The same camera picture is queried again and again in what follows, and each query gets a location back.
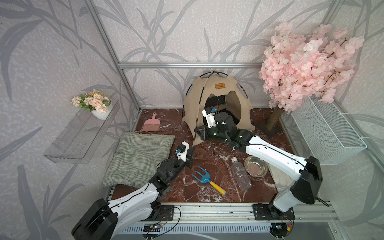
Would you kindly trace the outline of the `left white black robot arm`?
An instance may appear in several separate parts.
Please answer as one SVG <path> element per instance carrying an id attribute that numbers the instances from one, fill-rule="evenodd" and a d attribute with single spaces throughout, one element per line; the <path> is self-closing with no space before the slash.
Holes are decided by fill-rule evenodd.
<path id="1" fill-rule="evenodd" d="M 110 240 L 127 227 L 148 219 L 153 212 L 158 214 L 161 207 L 158 198 L 169 192 L 171 183 L 185 167 L 192 168 L 195 149 L 183 142 L 176 156 L 162 161 L 143 187 L 116 200 L 95 201 L 72 229 L 73 238 Z"/>

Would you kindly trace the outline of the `beige pet tent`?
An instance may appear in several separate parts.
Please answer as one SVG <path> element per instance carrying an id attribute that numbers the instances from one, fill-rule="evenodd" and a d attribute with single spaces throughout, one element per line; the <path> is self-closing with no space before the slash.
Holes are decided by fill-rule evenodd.
<path id="1" fill-rule="evenodd" d="M 220 111 L 220 115 L 232 114 L 238 120 L 239 129 L 255 129 L 250 116 L 253 108 L 244 88 L 233 77 L 221 77 L 219 74 L 211 72 L 206 78 L 198 77 L 187 91 L 182 121 L 187 123 L 193 134 L 194 146 L 204 142 L 194 130 L 204 124 L 203 110 L 206 108 L 213 107 Z"/>

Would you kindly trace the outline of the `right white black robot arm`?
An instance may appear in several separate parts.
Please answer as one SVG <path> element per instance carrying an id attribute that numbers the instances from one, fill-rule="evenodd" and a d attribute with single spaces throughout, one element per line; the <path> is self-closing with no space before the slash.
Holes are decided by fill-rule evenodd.
<path id="1" fill-rule="evenodd" d="M 195 128 L 195 133 L 201 140 L 223 140 L 233 150 L 259 158 L 280 169 L 293 180 L 293 183 L 278 192 L 268 205 L 267 211 L 270 215 L 277 218 L 299 203 L 313 205 L 316 202 L 323 182 L 318 159 L 305 159 L 281 150 L 252 131 L 237 128 L 232 116 L 221 114 L 214 108 L 204 109 L 202 115 L 206 124 Z"/>

